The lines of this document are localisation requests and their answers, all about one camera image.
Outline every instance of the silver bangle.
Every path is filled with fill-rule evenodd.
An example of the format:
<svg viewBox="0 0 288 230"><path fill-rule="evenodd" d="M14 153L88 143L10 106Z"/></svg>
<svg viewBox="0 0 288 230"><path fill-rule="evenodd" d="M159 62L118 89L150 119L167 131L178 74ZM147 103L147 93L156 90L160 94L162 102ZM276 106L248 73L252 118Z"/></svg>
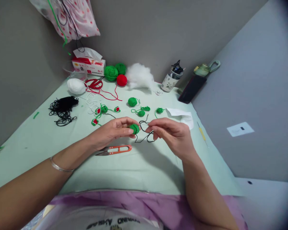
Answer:
<svg viewBox="0 0 288 230"><path fill-rule="evenodd" d="M61 172L73 172L74 171L74 169L73 170L69 170L69 169L62 169L61 167L59 167L58 165L56 165L54 162L53 162L53 156L52 157L50 157L49 159L50 159L50 161L51 161L51 164L52 164L52 167L53 168L55 168L55 169L57 169L57 170L59 170L59 171L61 171Z"/></svg>

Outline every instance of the green yarn ball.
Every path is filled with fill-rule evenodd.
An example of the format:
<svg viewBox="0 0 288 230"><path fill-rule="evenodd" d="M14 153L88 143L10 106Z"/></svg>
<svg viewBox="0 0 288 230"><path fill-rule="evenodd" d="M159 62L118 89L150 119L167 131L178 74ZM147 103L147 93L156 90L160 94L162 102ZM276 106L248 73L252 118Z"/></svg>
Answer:
<svg viewBox="0 0 288 230"><path fill-rule="evenodd" d="M164 109L162 109L162 108L158 108L158 109L157 109L157 113L162 113L163 110L164 110Z"/></svg>
<svg viewBox="0 0 288 230"><path fill-rule="evenodd" d="M130 125L129 128L133 130L133 134L137 134L140 131L139 126L136 124Z"/></svg>
<svg viewBox="0 0 288 230"><path fill-rule="evenodd" d="M117 63L115 68L118 71L118 74L125 74L126 73L126 66L123 63Z"/></svg>
<svg viewBox="0 0 288 230"><path fill-rule="evenodd" d="M109 65L105 68L105 78L107 80L116 81L117 76L118 76L118 71L114 66Z"/></svg>
<svg viewBox="0 0 288 230"><path fill-rule="evenodd" d="M138 112L139 117L143 117L145 115L145 112L143 110Z"/></svg>
<svg viewBox="0 0 288 230"><path fill-rule="evenodd" d="M128 104L131 107L135 107L137 105L137 103L138 103L137 99L135 99L134 97L131 97L131 98L128 99Z"/></svg>

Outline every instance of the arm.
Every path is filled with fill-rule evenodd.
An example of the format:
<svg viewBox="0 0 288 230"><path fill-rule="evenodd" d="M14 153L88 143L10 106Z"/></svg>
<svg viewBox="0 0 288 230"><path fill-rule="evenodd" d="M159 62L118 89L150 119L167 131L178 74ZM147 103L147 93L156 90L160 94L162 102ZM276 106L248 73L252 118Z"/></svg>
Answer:
<svg viewBox="0 0 288 230"><path fill-rule="evenodd" d="M139 123L131 118L108 122L86 138L72 144L53 157L63 169L72 170L93 152L119 137L135 138L128 125ZM71 172L61 172L44 160L0 188L0 229L20 229L35 217L61 190Z"/></svg>
<svg viewBox="0 0 288 230"><path fill-rule="evenodd" d="M154 131L154 140L163 138L182 160L186 196L198 229L238 229L221 194L212 182L192 143L189 127L168 118L155 119L146 132Z"/></svg>

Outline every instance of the table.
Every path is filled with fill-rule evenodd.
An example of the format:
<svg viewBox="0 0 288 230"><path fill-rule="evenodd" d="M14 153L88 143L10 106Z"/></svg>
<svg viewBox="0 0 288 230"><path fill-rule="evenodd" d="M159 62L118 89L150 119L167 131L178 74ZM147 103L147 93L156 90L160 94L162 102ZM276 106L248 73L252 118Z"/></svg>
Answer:
<svg viewBox="0 0 288 230"><path fill-rule="evenodd" d="M103 82L102 89L114 94L116 83L108 82L106 79ZM143 120L137 114L131 113L131 108L127 104L130 97L140 99L141 106L151 108L148 112L148 121L155 118L154 111L158 107L191 112L194 121L194 128L191 130L194 146L212 181L222 195L242 195L231 170L213 145L192 104L184 104L177 100L177 88L170 93L164 92L158 96L148 89L130 90L127 86L118 86L117 93L118 98L123 100L122 102L109 101L100 95L95 97L96 100L102 100L102 104L108 108L114 109L119 106L121 112L113 113L116 117L129 116L137 121ZM0 187L99 127L91 125L94 115L88 114L85 94L81 95L79 104L71 112L71 116L77 116L77 119L67 126L56 126L54 121L58 120L58 117L49 116L48 109L56 98L72 95L67 90L67 80L23 122L3 144L4 149L0 152ZM158 117L180 120L180 117L171 117L167 110ZM102 115L99 122L105 124L111 119L113 118L109 115ZM197 128L197 122L210 148L207 147ZM140 140L145 136L146 134L141 131L138 134ZM112 143L113 146L126 144L133 146L132 151L108 157L90 157L75 170L60 194L93 189L140 190L168 195L184 194L182 162L170 151L162 139L152 143L146 140L142 143L134 143L132 139L121 138Z"/></svg>

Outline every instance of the tissue box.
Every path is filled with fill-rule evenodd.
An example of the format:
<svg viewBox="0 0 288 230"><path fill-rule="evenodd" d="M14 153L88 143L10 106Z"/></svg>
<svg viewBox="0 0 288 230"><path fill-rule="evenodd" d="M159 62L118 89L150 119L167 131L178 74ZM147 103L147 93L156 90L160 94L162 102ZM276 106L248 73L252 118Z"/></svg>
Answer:
<svg viewBox="0 0 288 230"><path fill-rule="evenodd" d="M76 72L88 74L93 74L97 76L104 76L106 61L101 59L101 61L95 61L94 59L84 58L84 57L74 57L72 59L73 66Z"/></svg>

